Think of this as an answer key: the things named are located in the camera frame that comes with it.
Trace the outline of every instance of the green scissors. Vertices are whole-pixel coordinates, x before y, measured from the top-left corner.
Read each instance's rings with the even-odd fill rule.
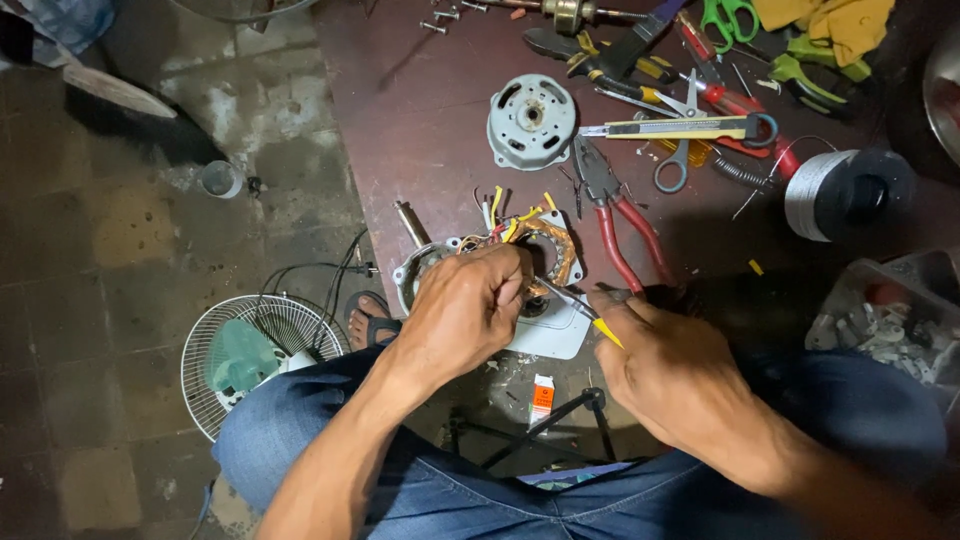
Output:
[[[720,8],[723,8],[724,16],[720,15]],[[740,22],[736,19],[736,13],[741,10],[747,12],[754,22],[753,30],[746,35],[740,30]],[[717,27],[717,32],[724,41],[722,46],[716,48],[717,53],[724,54],[733,47],[734,41],[747,43],[756,37],[756,32],[760,29],[760,17],[756,16],[754,5],[749,0],[705,0],[700,29],[706,32],[707,25],[710,24]]]

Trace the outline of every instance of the hand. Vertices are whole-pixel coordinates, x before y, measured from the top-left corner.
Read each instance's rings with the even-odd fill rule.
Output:
[[[612,397],[660,441],[749,483],[741,466],[763,464],[740,460],[782,419],[750,391],[723,334],[639,298],[621,303],[596,290],[588,299],[623,343],[603,338],[595,349]]]
[[[410,318],[381,359],[425,399],[510,343],[533,275],[530,252],[511,244],[445,258],[420,279]]]

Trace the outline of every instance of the yellow cloth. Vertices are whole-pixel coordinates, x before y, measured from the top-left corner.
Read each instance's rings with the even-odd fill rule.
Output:
[[[829,39],[840,67],[880,44],[893,7],[894,0],[754,0],[765,30],[793,22],[811,39]]]

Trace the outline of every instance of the spring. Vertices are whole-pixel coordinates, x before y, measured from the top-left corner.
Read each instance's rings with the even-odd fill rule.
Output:
[[[720,173],[720,176],[728,180],[733,180],[738,184],[752,187],[753,189],[766,189],[773,186],[770,180],[766,177],[757,173],[743,170],[743,168],[741,168],[739,165],[724,159],[724,157],[720,156],[719,153],[716,161],[714,161],[713,165],[711,166],[713,167],[713,170]]]

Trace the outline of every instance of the wooden workbench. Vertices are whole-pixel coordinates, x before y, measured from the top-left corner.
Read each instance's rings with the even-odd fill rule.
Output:
[[[644,11],[656,3],[630,5]],[[609,4],[617,7],[624,3]],[[586,269],[584,284],[623,286],[605,261],[589,201],[585,199],[584,219],[578,223],[572,184],[556,166],[537,172],[498,167],[487,142],[486,122],[491,96],[524,73],[546,74],[565,86],[577,102],[580,125],[630,119],[635,108],[596,94],[583,79],[567,79],[562,62],[528,50],[522,32],[551,24],[539,13],[512,21],[507,10],[467,11],[461,20],[449,21],[449,33],[442,36],[419,28],[423,19],[433,22],[433,10],[427,0],[379,0],[369,19],[357,2],[322,3],[317,13],[337,118],[393,309],[398,306],[390,270],[414,249],[392,208],[393,201],[408,201],[431,238],[443,240],[481,226],[471,195],[477,186],[481,194],[493,194],[495,185],[510,188],[509,213],[522,213],[548,190],[571,221]],[[594,38],[622,32],[610,26],[591,31]],[[675,33],[668,34],[655,53],[686,71],[694,66]],[[730,61],[737,63],[751,84],[765,79],[764,64],[729,54],[720,71],[731,88],[739,89],[739,85],[729,69]],[[683,99],[685,84],[674,84],[672,90],[675,97]],[[785,92],[778,96],[756,85],[753,91],[788,137],[819,135],[839,149],[862,148],[871,139],[882,139],[874,129],[881,107],[855,125],[844,125],[795,105]],[[790,231],[777,195],[754,199],[732,220],[751,189],[718,177],[708,166],[691,169],[687,187],[680,193],[658,192],[652,181],[656,163],[649,155],[636,154],[642,145],[597,140],[620,181],[630,186],[640,203],[649,205],[642,213],[658,231],[672,270],[681,281],[750,271],[750,259],[764,268],[836,263],[960,240],[954,211],[960,193],[941,184],[921,182],[915,201],[918,210],[908,222],[889,231],[876,231],[855,246],[819,244]],[[794,150],[805,160],[827,149],[806,140]],[[654,146],[644,154],[650,151],[660,159],[667,156]],[[769,171],[772,165],[772,159],[762,165],[746,157],[743,162],[758,172]],[[570,162],[566,165],[572,172]],[[641,280],[658,282],[638,235],[618,215],[616,227],[621,251]]]

